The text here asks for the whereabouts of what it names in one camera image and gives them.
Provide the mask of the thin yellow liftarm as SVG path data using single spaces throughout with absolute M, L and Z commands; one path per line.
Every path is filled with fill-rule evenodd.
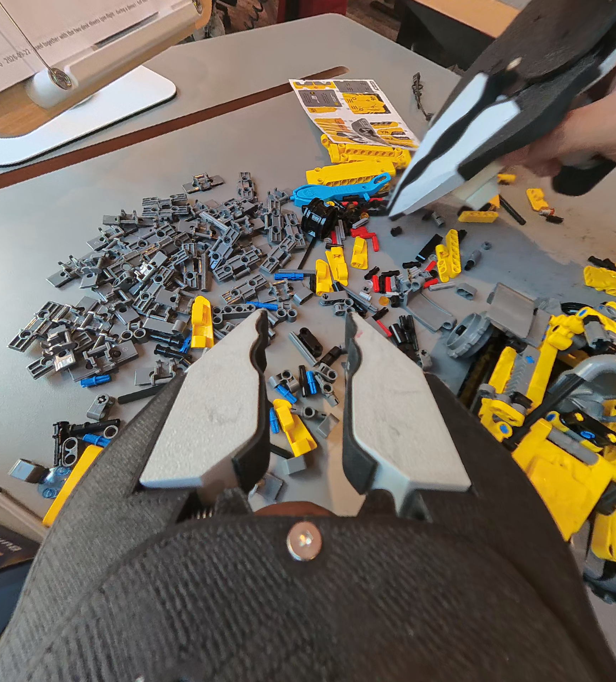
M 103 448 L 98 445 L 89 445 L 85 448 L 78 463 L 75 465 L 70 475 L 67 477 L 65 483 L 60 489 L 57 497 L 54 499 L 45 516 L 42 519 L 42 524 L 49 528 L 57 518 L 60 510 L 74 490 L 74 487 L 80 482 L 85 472 L 89 469 L 92 463 L 101 454 Z

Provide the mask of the long yellow curved panel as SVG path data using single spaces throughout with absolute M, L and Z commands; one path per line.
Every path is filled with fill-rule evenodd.
M 391 177 L 396 175 L 393 162 L 387 159 L 365 159 L 307 170 L 306 182 L 325 186 L 353 185 L 367 183 L 383 173 Z

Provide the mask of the black axle rod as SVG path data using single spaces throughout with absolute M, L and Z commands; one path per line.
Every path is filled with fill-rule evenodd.
M 517 224 L 524 226 L 527 222 L 525 218 L 522 217 L 501 194 L 499 194 L 498 197 L 500 200 L 500 208 L 503 209 L 514 221 L 516 221 Z

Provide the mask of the white stand base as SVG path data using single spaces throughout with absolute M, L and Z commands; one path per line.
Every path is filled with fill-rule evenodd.
M 63 147 L 169 101 L 176 85 L 141 65 L 27 134 L 0 137 L 0 167 Z

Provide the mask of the long yellow beam assembly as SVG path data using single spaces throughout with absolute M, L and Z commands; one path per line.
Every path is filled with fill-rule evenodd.
M 332 164 L 353 163 L 367 159 L 387 159 L 397 170 L 400 170 L 405 169 L 411 161 L 410 152 L 397 147 L 333 142 L 326 134 L 321 135 L 321 144 L 327 150 Z

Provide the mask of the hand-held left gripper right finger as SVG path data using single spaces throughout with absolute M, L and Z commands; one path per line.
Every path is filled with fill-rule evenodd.
M 355 491 L 469 490 L 422 368 L 357 314 L 347 314 L 345 336 L 343 470 Z

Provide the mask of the yellow sticker sheet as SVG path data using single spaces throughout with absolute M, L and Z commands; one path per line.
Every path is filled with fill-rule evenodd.
M 419 141 L 372 80 L 289 81 L 312 122 L 335 143 L 414 150 Z

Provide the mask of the small grey cross axle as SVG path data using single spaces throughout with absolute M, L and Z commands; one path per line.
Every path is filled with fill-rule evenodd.
M 29 507 L 14 498 L 8 491 L 0 487 L 0 509 L 8 512 L 27 527 L 39 540 L 44 540 L 48 528 L 43 524 L 41 516 L 35 514 Z

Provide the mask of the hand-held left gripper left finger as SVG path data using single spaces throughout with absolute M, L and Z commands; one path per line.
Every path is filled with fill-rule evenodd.
M 148 489 L 250 492 L 269 465 L 268 320 L 256 310 L 139 413 Z

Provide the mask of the black round wheel piece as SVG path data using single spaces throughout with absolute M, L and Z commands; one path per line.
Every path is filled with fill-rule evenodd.
M 301 228 L 303 232 L 311 234 L 321 241 L 330 236 L 340 219 L 339 208 L 333 204 L 325 203 L 319 198 L 315 198 L 303 206 L 302 214 Z

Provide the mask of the yellow panel with red pin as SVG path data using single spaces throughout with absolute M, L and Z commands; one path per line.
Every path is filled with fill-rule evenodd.
M 527 188 L 525 193 L 531 208 L 539 216 L 552 224 L 563 223 L 563 218 L 558 216 L 556 210 L 547 202 L 541 188 Z

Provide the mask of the yellow grey brick vehicle model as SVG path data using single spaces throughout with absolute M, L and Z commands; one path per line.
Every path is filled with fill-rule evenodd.
M 458 397 L 506 446 L 563 539 L 586 532 L 583 579 L 616 604 L 616 302 L 532 299 L 504 283 L 486 302 L 493 333 L 462 358 L 471 363 Z

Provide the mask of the printed instruction sheet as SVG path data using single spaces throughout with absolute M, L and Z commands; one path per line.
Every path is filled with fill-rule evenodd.
M 207 16 L 202 1 L 0 1 L 0 92 L 128 40 L 125 55 Z

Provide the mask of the dark grey round rim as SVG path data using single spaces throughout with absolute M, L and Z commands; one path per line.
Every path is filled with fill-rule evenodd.
M 467 315 L 446 339 L 449 358 L 473 357 L 491 339 L 493 326 L 486 312 Z

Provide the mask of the person's right hand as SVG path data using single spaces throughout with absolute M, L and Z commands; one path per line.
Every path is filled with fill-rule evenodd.
M 552 132 L 503 157 L 502 164 L 553 177 L 574 154 L 599 155 L 616 163 L 616 70 L 603 98 L 574 109 Z

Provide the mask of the blue brick separator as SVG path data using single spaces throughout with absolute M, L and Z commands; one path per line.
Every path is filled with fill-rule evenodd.
M 364 183 L 347 185 L 316 185 L 306 184 L 296 188 L 290 200 L 297 207 L 303 207 L 318 199 L 323 202 L 342 202 L 348 198 L 370 200 L 375 194 L 383 190 L 391 181 L 389 173 L 381 173 Z

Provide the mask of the pile of dark grey bricks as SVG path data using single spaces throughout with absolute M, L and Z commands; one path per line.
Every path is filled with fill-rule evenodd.
M 232 283 L 224 300 L 246 303 L 269 289 L 294 252 L 306 248 L 300 217 L 285 208 L 284 190 L 261 198 L 246 171 L 230 199 L 201 199 L 222 184 L 219 176 L 194 175 L 178 194 L 142 199 L 140 212 L 103 217 L 90 252 L 69 256 L 48 277 L 56 288 L 78 284 L 81 300 L 46 302 L 8 344 L 19 353 L 37 351 L 27 366 L 32 378 L 67 371 L 89 384 L 131 362 L 145 342 L 175 351 L 183 366 L 198 295 Z

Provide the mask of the dark grey curved panel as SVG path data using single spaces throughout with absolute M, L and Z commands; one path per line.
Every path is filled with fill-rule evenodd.
M 457 319 L 448 311 L 433 303 L 424 294 L 424 285 L 428 280 L 422 276 L 401 276 L 392 278 L 395 281 L 396 292 L 400 299 L 400 306 L 415 320 L 422 323 L 432 332 L 451 331 Z

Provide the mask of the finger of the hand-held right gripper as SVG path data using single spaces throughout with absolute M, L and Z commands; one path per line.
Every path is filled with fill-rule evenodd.
M 403 215 L 465 183 L 458 167 L 491 133 L 491 106 L 482 101 L 489 78 L 478 74 L 429 125 L 389 198 L 388 214 Z
M 390 218 L 411 214 L 465 183 L 472 189 L 478 187 L 479 182 L 470 175 L 465 178 L 463 175 L 467 171 L 461 173 L 459 166 L 514 118 L 517 106 L 505 101 L 488 107 L 469 122 L 455 141 L 451 141 L 449 149 L 433 153 L 432 148 L 441 140 L 442 134 L 449 132 L 451 124 L 458 121 L 458 115 L 468 113 L 467 102 L 466 98 L 458 98 L 429 128 L 391 196 Z

